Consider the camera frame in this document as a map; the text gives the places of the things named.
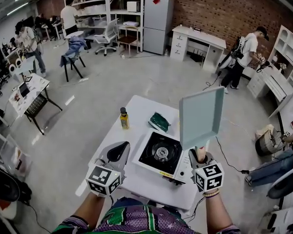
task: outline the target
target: yellow bottle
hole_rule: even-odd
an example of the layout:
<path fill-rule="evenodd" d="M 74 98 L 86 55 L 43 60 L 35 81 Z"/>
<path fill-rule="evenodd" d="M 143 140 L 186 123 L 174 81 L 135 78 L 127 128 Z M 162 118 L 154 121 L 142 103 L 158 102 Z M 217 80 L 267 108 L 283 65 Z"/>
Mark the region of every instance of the yellow bottle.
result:
<path fill-rule="evenodd" d="M 126 108 L 122 107 L 121 108 L 121 124 L 122 124 L 122 128 L 123 129 L 128 129 L 129 128 L 129 118 L 128 118 L 128 114 L 126 112 Z"/>

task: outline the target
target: red sticker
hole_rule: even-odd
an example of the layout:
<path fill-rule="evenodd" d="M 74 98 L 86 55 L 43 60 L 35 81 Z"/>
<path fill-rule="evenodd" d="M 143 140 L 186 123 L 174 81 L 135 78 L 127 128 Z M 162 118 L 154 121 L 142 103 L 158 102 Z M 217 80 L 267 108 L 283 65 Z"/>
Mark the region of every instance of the red sticker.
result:
<path fill-rule="evenodd" d="M 161 0 L 153 0 L 153 3 L 158 4 Z"/>

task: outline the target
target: gray floor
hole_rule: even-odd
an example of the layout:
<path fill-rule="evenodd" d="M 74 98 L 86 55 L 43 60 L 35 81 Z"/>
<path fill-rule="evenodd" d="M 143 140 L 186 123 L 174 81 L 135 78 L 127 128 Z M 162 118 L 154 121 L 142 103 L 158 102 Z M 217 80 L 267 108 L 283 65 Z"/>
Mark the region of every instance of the gray floor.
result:
<path fill-rule="evenodd" d="M 26 179 L 33 191 L 31 204 L 38 211 L 40 223 L 49 230 L 73 214 L 83 201 L 86 193 L 77 197 L 75 191 L 87 172 L 87 164 L 119 115 L 120 107 L 125 106 L 133 95 L 178 108 L 182 96 L 201 91 L 206 81 L 215 79 L 214 75 L 201 71 L 191 59 L 175 62 L 150 53 L 136 56 L 141 58 L 123 59 L 118 52 L 109 52 L 104 57 L 102 52 L 94 55 L 92 48 L 89 53 L 83 53 L 86 68 L 77 63 L 80 72 L 89 80 L 77 83 L 77 73 L 69 70 L 70 81 L 66 83 L 64 69 L 59 67 L 59 62 L 67 45 L 54 48 L 59 43 L 62 42 L 44 45 L 43 59 L 47 79 L 51 81 L 49 96 L 64 109 L 58 113 L 56 107 L 48 104 L 39 114 L 38 122 L 44 126 L 46 135 L 42 136 L 26 117 L 15 119 L 15 112 L 9 104 L 6 110 L 6 119 L 10 123 L 14 121 L 10 134 L 31 155 L 33 163 Z M 278 121 L 274 118 L 271 122 L 262 104 L 248 92 L 247 82 L 242 79 L 238 91 L 229 89 L 219 133 L 219 141 L 229 163 L 238 169 L 249 169 L 261 163 L 252 140 L 254 132 L 269 123 L 278 127 Z M 10 79 L 3 88 L 0 107 L 6 106 L 15 85 L 17 83 Z M 72 96 L 75 98 L 65 105 Z M 246 185 L 244 176 L 226 164 L 216 139 L 211 140 L 209 150 L 225 170 L 221 194 L 229 214 L 243 230 L 242 233 L 252 233 L 263 214 L 271 211 L 277 202 L 266 198 L 268 186 L 252 190 Z M 117 197 L 122 195 L 128 193 L 116 193 Z M 105 211 L 110 204 L 107 199 Z M 23 211 L 17 224 L 20 232 L 45 233 L 36 224 L 32 209 L 25 207 Z M 204 202 L 198 207 L 190 226 L 207 233 Z"/>

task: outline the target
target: patterned shirt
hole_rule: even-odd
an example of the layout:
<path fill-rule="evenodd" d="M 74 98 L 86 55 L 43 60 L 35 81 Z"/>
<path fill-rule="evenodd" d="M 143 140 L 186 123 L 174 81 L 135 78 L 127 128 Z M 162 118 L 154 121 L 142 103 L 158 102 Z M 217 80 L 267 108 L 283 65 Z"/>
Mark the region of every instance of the patterned shirt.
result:
<path fill-rule="evenodd" d="M 190 229 L 184 220 L 169 211 L 148 205 L 135 205 L 110 209 L 98 228 L 90 230 L 88 223 L 80 217 L 67 218 L 53 232 L 54 234 L 90 234 L 90 233 L 163 233 L 163 234 L 199 234 Z M 231 226 L 222 234 L 240 234 L 240 230 Z"/>

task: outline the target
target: sneaker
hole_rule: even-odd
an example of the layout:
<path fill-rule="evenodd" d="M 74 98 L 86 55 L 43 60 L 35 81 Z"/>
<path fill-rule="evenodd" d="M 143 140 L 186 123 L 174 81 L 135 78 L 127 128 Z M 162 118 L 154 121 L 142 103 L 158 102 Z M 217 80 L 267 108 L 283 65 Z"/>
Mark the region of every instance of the sneaker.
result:
<path fill-rule="evenodd" d="M 245 176 L 245 181 L 249 184 L 249 186 L 252 185 L 252 178 L 251 178 L 250 175 L 246 175 L 246 176 Z"/>
<path fill-rule="evenodd" d="M 230 84 L 230 88 L 232 88 L 232 89 L 237 89 L 237 90 L 239 89 L 239 87 L 236 87 L 236 88 L 233 87 L 232 84 Z"/>

